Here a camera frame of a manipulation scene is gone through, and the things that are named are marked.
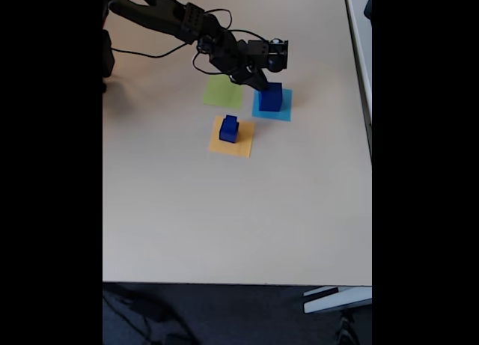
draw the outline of cable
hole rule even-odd
[[[254,32],[251,32],[251,31],[246,31],[245,29],[230,29],[230,32],[247,33],[247,34],[250,34],[251,36],[255,36],[255,37],[259,38],[260,40],[268,42],[268,40],[266,38],[261,37],[259,34],[255,34]]]
[[[226,29],[230,29],[231,24],[233,23],[233,15],[231,14],[230,10],[226,8],[215,8],[213,10],[207,10],[205,13],[215,13],[215,12],[228,12],[230,14],[230,24],[226,27]]]
[[[221,72],[207,72],[206,70],[202,70],[198,67],[196,67],[196,64],[195,64],[195,61],[196,61],[196,58],[200,55],[200,52],[197,52],[196,55],[193,57],[192,59],[192,65],[193,67],[196,69],[196,70],[199,70],[200,72],[204,73],[204,74],[207,74],[208,76],[218,76],[220,74],[224,74],[224,73],[221,73]]]
[[[112,51],[119,52],[119,53],[128,53],[130,55],[142,55],[143,57],[148,57],[148,58],[163,58],[163,57],[166,57],[167,55],[170,55],[173,52],[176,52],[178,49],[183,48],[187,44],[188,43],[183,43],[183,44],[179,45],[178,47],[173,48],[171,51],[163,53],[162,55],[147,55],[146,53],[126,51],[125,49],[116,49],[116,48],[112,48]]]
[[[146,317],[143,317],[144,326],[147,328],[147,339],[151,339],[151,326]],[[144,345],[148,345],[148,340],[144,339]]]
[[[231,24],[233,23],[233,15],[231,14],[230,10],[227,10],[226,8],[215,8],[212,10],[207,10],[205,13],[214,13],[214,12],[228,12],[230,14],[230,24],[227,26],[226,29],[229,29],[231,27]],[[146,53],[141,53],[141,52],[135,52],[135,51],[127,51],[125,49],[118,49],[118,48],[112,48],[112,51],[119,52],[119,53],[127,53],[129,55],[140,55],[142,57],[148,57],[148,58],[163,58],[166,57],[167,55],[170,55],[173,52],[176,52],[178,49],[183,48],[184,46],[188,45],[188,43],[183,43],[179,45],[176,48],[173,48],[171,51],[168,51],[166,53],[163,53],[162,55],[148,55]]]
[[[135,330],[136,332],[138,332],[142,338],[144,338],[146,341],[149,341],[149,342],[152,342],[151,339],[149,337],[147,337],[146,334],[143,333],[142,330],[138,329],[136,326],[134,326],[132,324],[131,321],[128,320],[127,317],[125,317],[120,311],[118,311],[117,309],[115,309],[113,307],[112,304],[110,304],[110,302],[106,299],[106,297],[102,294],[103,296],[103,300],[105,301],[105,303],[108,305],[108,307],[110,308],[110,310],[112,310],[115,314],[117,314],[125,323],[127,323],[133,330]]]

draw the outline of floor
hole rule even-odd
[[[302,293],[312,287],[122,284],[169,303],[188,323],[201,345],[335,345],[338,311],[304,314]],[[108,300],[145,331],[143,319],[106,293]],[[371,345],[372,305],[353,309],[354,329],[361,345]],[[182,334],[176,323],[154,323],[152,338]],[[142,345],[134,332],[103,302],[103,343]]]

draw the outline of blue cube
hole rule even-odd
[[[222,141],[229,141],[230,143],[236,143],[239,126],[240,124],[237,121],[237,117],[227,115],[219,130],[219,139]]]
[[[268,83],[268,89],[260,92],[260,111],[279,112],[283,104],[281,83]]]

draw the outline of white table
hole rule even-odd
[[[103,280],[371,285],[372,170],[344,0],[178,1],[290,40],[288,69],[266,75],[293,90],[292,121],[252,118],[251,88],[241,111],[203,105],[194,47],[116,53],[103,95]],[[106,29],[117,48],[180,44],[114,14]],[[207,151],[226,114],[256,122],[249,159]]]

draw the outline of green paper square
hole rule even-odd
[[[230,77],[221,74],[210,76],[203,94],[203,103],[212,106],[241,109],[242,86],[231,83]]]

